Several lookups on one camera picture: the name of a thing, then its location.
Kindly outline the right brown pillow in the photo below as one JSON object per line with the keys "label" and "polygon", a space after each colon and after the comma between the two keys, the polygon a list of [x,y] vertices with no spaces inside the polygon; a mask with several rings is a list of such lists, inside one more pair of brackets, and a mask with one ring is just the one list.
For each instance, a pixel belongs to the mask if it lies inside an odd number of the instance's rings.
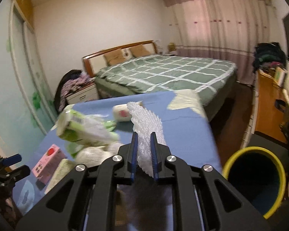
{"label": "right brown pillow", "polygon": [[133,46],[129,48],[129,50],[132,53],[133,57],[143,57],[151,55],[151,53],[145,48],[143,44]]}

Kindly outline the green tissue pack wrapper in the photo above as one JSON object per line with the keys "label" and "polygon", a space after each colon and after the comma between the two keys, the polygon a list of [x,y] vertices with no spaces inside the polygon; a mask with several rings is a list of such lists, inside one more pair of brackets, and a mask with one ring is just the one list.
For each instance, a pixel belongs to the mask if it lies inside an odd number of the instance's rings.
{"label": "green tissue pack wrapper", "polygon": [[84,115],[72,108],[65,108],[57,121],[57,136],[84,146],[106,145],[120,140],[114,132],[116,122],[100,115]]}

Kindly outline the pink white curtain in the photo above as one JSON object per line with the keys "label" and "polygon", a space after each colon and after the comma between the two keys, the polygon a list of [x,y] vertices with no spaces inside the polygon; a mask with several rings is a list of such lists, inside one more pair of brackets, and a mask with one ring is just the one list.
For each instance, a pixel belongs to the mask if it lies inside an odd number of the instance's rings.
{"label": "pink white curtain", "polygon": [[274,13],[265,0],[162,0],[167,42],[178,55],[229,60],[238,82],[254,81],[254,51],[273,41]]}

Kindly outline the sliding wardrobe door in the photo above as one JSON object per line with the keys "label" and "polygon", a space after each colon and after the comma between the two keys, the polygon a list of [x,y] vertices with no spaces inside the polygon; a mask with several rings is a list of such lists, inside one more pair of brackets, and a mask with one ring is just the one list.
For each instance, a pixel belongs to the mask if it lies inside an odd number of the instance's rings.
{"label": "sliding wardrobe door", "polygon": [[27,163],[55,124],[57,113],[35,32],[15,0],[0,3],[0,155]]}

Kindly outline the paper cup with pink print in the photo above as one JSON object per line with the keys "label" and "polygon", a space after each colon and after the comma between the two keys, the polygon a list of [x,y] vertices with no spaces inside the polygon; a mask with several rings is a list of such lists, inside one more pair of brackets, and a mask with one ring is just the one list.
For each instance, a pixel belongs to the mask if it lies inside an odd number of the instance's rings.
{"label": "paper cup with pink print", "polygon": [[113,106],[113,117],[117,122],[127,122],[131,120],[131,114],[127,104]]}

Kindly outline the bed with green plaid duvet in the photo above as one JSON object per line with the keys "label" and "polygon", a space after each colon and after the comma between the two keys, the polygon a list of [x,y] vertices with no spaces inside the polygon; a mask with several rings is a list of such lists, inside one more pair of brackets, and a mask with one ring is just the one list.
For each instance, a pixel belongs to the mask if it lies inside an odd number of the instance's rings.
{"label": "bed with green plaid duvet", "polygon": [[236,71],[228,60],[155,54],[104,67],[95,83],[102,98],[190,89],[212,120],[236,82]]}

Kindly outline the wooden desk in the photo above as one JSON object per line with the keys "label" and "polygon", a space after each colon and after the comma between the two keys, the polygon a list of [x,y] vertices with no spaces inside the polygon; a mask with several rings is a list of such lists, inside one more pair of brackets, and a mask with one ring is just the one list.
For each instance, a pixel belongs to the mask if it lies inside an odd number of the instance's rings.
{"label": "wooden desk", "polygon": [[275,107],[276,100],[284,99],[282,88],[274,83],[273,78],[257,71],[253,90],[252,113],[241,148],[249,145],[253,135],[261,136],[281,146],[287,144],[285,136],[280,130],[283,112]]}

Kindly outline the dark clothes pile on desk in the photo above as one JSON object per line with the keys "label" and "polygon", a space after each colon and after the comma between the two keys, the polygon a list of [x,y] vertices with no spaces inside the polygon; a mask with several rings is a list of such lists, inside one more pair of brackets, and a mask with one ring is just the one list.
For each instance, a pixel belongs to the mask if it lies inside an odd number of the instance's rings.
{"label": "dark clothes pile on desk", "polygon": [[278,62],[282,67],[285,67],[287,61],[286,55],[278,42],[257,44],[254,58],[253,73],[256,73],[264,63]]}

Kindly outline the left brown pillow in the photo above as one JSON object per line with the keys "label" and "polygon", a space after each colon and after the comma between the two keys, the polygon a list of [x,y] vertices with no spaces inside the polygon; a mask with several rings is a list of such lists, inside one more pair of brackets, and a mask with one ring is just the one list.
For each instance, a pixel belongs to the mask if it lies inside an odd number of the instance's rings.
{"label": "left brown pillow", "polygon": [[105,58],[108,66],[114,66],[126,61],[121,49],[107,52],[103,55],[103,57]]}

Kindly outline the crumpled white paper towel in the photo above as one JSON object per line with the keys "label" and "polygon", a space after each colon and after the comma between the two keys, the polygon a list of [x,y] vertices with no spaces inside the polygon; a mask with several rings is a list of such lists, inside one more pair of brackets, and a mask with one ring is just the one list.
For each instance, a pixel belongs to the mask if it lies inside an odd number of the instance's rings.
{"label": "crumpled white paper towel", "polygon": [[117,155],[122,145],[120,142],[113,142],[106,146],[85,147],[77,153],[75,162],[77,164],[84,164],[87,167],[98,166],[106,159]]}

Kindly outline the wooden headboard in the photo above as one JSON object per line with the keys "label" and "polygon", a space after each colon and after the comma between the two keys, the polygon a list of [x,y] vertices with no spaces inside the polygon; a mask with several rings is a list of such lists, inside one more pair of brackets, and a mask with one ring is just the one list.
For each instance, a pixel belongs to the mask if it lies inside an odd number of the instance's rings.
{"label": "wooden headboard", "polygon": [[158,49],[153,40],[121,45],[83,57],[84,71],[93,78],[102,68],[114,66],[132,59],[134,55],[130,49],[140,45],[142,45],[150,55],[158,53]]}

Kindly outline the blue tablecloth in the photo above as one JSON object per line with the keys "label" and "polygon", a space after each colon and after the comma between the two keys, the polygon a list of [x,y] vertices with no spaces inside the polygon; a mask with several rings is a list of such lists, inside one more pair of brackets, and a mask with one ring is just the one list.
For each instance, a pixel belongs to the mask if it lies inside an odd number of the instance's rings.
{"label": "blue tablecloth", "polygon": [[132,214],[150,230],[203,230],[192,174],[220,169],[206,118],[174,110],[169,126],[135,102],[131,142],[101,165],[74,168],[18,222],[17,230],[113,230],[117,187],[131,189]]}

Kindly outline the white bedside cabinet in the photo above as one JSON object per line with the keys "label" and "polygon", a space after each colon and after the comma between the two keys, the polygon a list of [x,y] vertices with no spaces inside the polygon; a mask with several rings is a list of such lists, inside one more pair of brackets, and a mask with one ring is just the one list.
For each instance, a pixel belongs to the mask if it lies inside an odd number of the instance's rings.
{"label": "white bedside cabinet", "polygon": [[66,97],[68,104],[98,100],[99,95],[94,82],[91,82]]}

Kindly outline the yellow rimmed trash bin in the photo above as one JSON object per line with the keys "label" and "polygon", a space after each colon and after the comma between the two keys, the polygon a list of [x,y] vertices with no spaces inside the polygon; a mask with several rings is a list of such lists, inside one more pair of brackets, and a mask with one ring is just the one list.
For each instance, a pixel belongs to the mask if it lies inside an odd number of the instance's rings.
{"label": "yellow rimmed trash bin", "polygon": [[262,215],[270,218],[286,191],[286,173],[280,159],[268,149],[249,146],[226,162],[223,176]]}

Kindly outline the clear bubble wrap sheet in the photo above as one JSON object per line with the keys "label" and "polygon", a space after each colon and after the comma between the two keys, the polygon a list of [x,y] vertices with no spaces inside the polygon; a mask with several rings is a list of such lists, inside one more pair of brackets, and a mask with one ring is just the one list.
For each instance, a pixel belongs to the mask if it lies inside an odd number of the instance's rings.
{"label": "clear bubble wrap sheet", "polygon": [[162,121],[154,112],[138,102],[128,102],[127,107],[134,125],[133,132],[138,134],[138,165],[146,174],[153,177],[150,136],[155,132],[158,143],[166,145]]}

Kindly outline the clothes pile on cabinet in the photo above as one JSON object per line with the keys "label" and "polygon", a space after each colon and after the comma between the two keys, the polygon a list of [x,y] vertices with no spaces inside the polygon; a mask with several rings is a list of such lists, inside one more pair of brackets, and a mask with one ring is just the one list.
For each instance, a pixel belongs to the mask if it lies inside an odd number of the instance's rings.
{"label": "clothes pile on cabinet", "polygon": [[78,69],[72,69],[62,77],[54,98],[54,106],[58,114],[67,106],[67,95],[90,83],[90,79],[87,73]]}

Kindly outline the brown pillow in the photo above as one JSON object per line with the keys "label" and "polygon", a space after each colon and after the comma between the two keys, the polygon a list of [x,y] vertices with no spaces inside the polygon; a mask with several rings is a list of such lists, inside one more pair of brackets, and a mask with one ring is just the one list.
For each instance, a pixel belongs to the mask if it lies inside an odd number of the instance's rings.
{"label": "brown pillow", "polygon": [[133,57],[143,57],[151,55],[151,53],[145,48],[143,44],[133,46],[129,48],[129,50],[132,53]]}
{"label": "brown pillow", "polygon": [[103,57],[105,58],[108,66],[114,66],[126,61],[121,49],[107,52],[103,55]]}

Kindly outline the pink strawberry milk carton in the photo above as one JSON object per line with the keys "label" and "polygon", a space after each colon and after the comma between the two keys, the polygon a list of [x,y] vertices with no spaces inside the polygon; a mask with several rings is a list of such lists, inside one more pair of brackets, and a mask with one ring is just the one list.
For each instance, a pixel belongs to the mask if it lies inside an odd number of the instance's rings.
{"label": "pink strawberry milk carton", "polygon": [[66,155],[62,152],[60,147],[53,144],[32,168],[32,173],[39,182],[46,185],[53,176],[61,160],[65,158]]}

